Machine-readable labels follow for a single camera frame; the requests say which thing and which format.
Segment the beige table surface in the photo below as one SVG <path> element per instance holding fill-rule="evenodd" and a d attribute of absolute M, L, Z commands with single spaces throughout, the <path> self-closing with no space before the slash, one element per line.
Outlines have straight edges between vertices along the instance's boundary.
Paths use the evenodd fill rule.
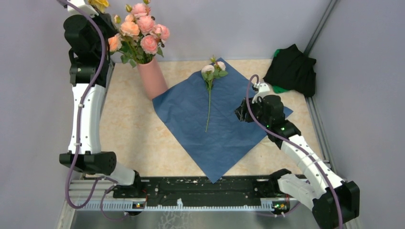
<path fill-rule="evenodd" d="M 271 60 L 227 60 L 246 78 L 263 78 Z M 160 62 L 169 87 L 199 71 L 208 61 Z M 294 112 L 288 117 L 309 146 L 321 157 L 304 96 L 295 91 L 279 94 Z M 100 122 L 103 151 L 114 151 L 118 161 L 141 176 L 203 176 L 204 173 L 156 115 L 143 92 L 137 69 L 116 64 Z M 281 168 L 301 174 L 293 161 L 267 137 L 225 175 L 268 175 Z"/>

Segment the vase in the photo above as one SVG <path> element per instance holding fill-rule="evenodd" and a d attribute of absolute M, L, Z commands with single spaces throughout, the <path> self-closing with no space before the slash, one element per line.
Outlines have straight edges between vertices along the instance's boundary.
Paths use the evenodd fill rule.
<path fill-rule="evenodd" d="M 142 80 L 146 96 L 152 100 L 168 90 L 162 70 L 156 58 L 149 63 L 138 63 L 137 69 Z"/>

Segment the blue wrapping paper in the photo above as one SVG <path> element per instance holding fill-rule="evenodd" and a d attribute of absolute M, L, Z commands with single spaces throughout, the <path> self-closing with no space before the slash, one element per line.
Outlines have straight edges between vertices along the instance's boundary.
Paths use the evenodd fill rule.
<path fill-rule="evenodd" d="M 207 132 L 208 91 L 201 71 L 153 99 L 158 117 L 213 183 L 266 136 L 257 124 L 240 122 L 234 113 L 246 96 L 248 80 L 223 59 L 218 61 L 225 63 L 228 75 L 213 81 Z M 254 95 L 251 88 L 249 96 Z M 284 113 L 287 117 L 292 111 L 285 107 Z"/>

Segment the black cloth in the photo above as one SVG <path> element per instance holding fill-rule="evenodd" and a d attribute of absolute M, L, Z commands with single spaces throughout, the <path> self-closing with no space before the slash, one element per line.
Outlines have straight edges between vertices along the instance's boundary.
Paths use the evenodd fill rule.
<path fill-rule="evenodd" d="M 288 90 L 296 90 L 305 97 L 315 94 L 315 59 L 305 56 L 295 44 L 281 49 L 273 58 L 264 81 Z"/>

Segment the white wall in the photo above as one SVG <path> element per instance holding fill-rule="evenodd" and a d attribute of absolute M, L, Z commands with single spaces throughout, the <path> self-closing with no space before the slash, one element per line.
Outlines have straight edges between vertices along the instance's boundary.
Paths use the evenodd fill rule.
<path fill-rule="evenodd" d="M 340 1 L 310 56 L 337 171 L 365 229 L 404 228 L 405 1 Z"/>
<path fill-rule="evenodd" d="M 64 200 L 73 102 L 61 5 L 2 4 L 0 228 L 51 229 Z"/>
<path fill-rule="evenodd" d="M 125 17 L 125 4 L 107 9 Z M 304 51 L 328 0 L 152 0 L 151 14 L 171 38 L 160 60 L 267 59 L 296 43 Z"/>

